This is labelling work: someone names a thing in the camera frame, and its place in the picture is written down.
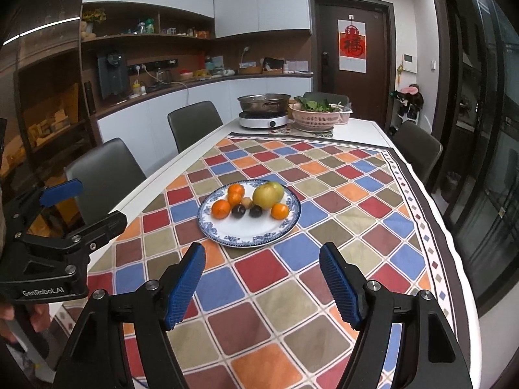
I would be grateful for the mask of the large orange mandarin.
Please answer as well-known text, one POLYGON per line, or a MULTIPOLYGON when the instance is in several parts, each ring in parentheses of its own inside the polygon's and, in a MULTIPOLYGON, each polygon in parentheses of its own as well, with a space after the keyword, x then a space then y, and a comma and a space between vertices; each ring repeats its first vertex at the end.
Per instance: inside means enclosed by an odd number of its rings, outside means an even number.
POLYGON ((219 199, 212 204, 211 215, 214 219, 225 219, 231 213, 231 204, 226 199, 219 199))

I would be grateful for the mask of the dark purple plum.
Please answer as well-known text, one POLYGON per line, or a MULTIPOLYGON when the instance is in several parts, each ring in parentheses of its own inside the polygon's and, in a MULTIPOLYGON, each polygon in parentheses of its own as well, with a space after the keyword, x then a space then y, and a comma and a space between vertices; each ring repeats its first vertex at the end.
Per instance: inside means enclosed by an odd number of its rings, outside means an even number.
POLYGON ((241 219, 246 214, 246 207, 242 204, 237 204, 234 207, 232 207, 231 214, 236 219, 241 219))
POLYGON ((263 209, 260 207, 260 206, 257 206, 257 205, 254 205, 250 210, 249 210, 249 215, 252 217, 252 218, 259 218, 263 213, 263 209))

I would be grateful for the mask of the small orange mandarin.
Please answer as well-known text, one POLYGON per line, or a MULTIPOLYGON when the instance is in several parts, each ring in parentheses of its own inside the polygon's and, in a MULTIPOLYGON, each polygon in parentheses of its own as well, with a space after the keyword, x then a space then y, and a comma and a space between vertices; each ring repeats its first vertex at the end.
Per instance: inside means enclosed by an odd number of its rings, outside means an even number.
POLYGON ((290 209, 285 204, 276 203, 272 206, 270 214, 273 219, 284 220, 289 216, 290 209))
POLYGON ((231 205, 231 208, 239 205, 242 201, 242 198, 243 196, 240 192, 229 192, 227 195, 227 201, 231 205))
POLYGON ((245 188, 240 183, 234 183, 229 186, 228 188, 229 194, 238 194, 240 197, 242 197, 245 194, 245 188))

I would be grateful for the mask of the small tan longan fruit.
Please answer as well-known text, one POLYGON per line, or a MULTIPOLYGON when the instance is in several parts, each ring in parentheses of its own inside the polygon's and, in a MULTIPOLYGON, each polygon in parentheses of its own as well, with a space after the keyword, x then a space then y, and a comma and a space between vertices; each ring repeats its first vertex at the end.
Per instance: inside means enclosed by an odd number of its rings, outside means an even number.
POLYGON ((250 198, 242 198, 241 204, 245 209, 250 209, 253 206, 252 200, 250 198))

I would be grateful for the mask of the yellow green pear fruit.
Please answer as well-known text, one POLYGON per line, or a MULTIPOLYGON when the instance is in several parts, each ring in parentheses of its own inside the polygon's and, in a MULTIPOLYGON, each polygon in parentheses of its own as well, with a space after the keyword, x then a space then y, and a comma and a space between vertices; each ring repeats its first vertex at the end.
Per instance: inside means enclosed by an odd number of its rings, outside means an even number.
POLYGON ((275 191, 275 202, 276 203, 280 203, 282 201, 282 199, 283 199, 283 196, 284 196, 284 188, 283 188, 283 186, 280 183, 275 182, 275 181, 270 182, 269 185, 275 191))

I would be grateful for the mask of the large green pomelo fruit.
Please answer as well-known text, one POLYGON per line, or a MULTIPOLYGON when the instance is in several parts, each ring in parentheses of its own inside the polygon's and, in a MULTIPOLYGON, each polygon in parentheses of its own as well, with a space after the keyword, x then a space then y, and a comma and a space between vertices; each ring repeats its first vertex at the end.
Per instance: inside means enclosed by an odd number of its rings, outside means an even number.
POLYGON ((263 210, 271 209, 283 198, 283 191, 279 191, 271 183, 264 183, 257 187, 252 194, 252 202, 263 210))

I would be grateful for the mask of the dark grey dining chair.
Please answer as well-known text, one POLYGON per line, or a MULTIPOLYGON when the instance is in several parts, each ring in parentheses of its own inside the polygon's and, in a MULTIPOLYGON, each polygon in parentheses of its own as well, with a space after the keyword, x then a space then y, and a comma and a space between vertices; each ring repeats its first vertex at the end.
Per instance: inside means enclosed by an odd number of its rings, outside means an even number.
POLYGON ((412 121, 404 122, 396 131, 392 141, 404 159, 413 167, 420 181, 426 184, 441 156, 441 142, 412 121))
POLYGON ((205 138, 223 121, 210 101, 202 101, 179 108, 167 115, 179 153, 205 138))
POLYGON ((105 218, 146 179, 120 138, 111 139, 76 159, 66 167, 65 175, 83 185, 76 202, 86 225, 105 218))

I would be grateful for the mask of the colourful checkered tablecloth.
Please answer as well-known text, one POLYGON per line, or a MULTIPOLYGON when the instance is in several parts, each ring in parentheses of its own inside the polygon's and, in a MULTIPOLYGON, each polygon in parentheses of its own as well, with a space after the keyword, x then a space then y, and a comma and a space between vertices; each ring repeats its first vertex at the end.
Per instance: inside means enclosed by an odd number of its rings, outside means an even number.
POLYGON ((440 218, 391 148, 286 136, 224 137, 155 191, 126 232, 89 268, 91 290, 136 290, 193 242, 206 266, 184 320, 168 335, 191 388, 334 388, 356 342, 319 269, 319 248, 391 291, 435 295, 464 353, 470 327, 440 218), (247 179, 294 192, 301 215, 276 242, 225 247, 200 230, 212 192, 247 179))

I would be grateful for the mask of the blue white porcelain plate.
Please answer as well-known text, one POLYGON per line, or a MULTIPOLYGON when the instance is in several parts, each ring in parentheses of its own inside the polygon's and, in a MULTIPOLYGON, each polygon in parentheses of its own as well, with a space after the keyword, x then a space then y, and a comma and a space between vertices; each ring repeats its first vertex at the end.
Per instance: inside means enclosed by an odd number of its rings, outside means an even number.
MULTIPOLYGON (((245 188, 243 198, 250 198, 257 187, 264 183, 270 183, 263 179, 238 181, 245 188)), ((276 220, 271 217, 270 210, 263 210, 259 218, 252 218, 247 209, 246 214, 241 219, 236 219, 230 213, 225 219, 214 219, 211 215, 211 207, 215 201, 226 199, 228 188, 231 184, 220 187, 210 193, 201 203, 197 224, 202 233, 222 246, 229 246, 240 249, 258 248, 271 244, 283 236, 289 234, 301 216, 301 203, 298 197, 284 188, 284 196, 280 203, 285 204, 290 209, 289 216, 284 220, 276 220)))

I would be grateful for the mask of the white induction cooker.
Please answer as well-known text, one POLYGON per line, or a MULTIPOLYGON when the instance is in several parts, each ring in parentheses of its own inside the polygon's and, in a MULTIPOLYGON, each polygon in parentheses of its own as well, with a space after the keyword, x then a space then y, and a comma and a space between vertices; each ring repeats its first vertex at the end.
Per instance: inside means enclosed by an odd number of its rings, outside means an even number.
POLYGON ((247 129, 276 129, 283 127, 289 123, 287 115, 278 115, 273 113, 259 114, 253 112, 241 112, 238 115, 239 124, 247 129))

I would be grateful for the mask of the pink vegetable basket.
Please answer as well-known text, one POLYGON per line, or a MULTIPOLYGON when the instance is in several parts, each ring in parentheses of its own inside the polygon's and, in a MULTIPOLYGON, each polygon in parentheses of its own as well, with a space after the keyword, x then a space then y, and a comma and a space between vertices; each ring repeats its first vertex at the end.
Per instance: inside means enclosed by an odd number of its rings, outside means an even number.
POLYGON ((304 110, 300 104, 292 105, 294 126, 310 133, 329 132, 340 120, 341 110, 332 108, 327 112, 304 110))

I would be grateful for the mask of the green leafy vegetables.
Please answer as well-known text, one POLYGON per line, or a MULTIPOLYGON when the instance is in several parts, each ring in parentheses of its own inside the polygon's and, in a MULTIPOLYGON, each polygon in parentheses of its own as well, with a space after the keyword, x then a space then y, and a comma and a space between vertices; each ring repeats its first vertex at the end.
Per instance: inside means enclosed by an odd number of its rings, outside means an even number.
POLYGON ((304 97, 296 97, 295 101, 298 103, 298 110, 305 112, 339 112, 341 110, 326 99, 315 101, 304 97))

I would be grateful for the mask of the dark grey far chair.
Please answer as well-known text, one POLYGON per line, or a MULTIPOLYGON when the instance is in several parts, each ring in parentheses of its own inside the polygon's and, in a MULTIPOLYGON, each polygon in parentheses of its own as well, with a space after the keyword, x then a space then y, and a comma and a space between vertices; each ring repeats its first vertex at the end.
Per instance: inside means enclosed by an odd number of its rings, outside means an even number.
POLYGON ((339 104, 342 106, 346 106, 350 103, 348 96, 326 92, 307 91, 306 93, 304 93, 304 98, 319 103, 326 101, 329 104, 339 104))

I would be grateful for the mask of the dark brown door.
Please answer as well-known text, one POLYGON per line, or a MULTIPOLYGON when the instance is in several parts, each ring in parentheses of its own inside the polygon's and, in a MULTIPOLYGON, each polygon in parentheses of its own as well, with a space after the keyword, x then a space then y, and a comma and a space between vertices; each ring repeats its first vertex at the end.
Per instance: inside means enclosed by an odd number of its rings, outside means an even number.
POLYGON ((393 4, 310 0, 313 89, 346 97, 356 119, 386 128, 396 79, 393 4))

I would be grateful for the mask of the red fu door poster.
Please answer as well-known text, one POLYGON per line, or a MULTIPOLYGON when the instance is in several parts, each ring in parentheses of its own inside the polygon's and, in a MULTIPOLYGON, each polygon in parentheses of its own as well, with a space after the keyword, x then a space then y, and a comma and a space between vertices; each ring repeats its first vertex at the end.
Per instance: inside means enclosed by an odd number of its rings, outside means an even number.
POLYGON ((340 71, 366 74, 366 24, 352 19, 339 19, 338 50, 340 71))

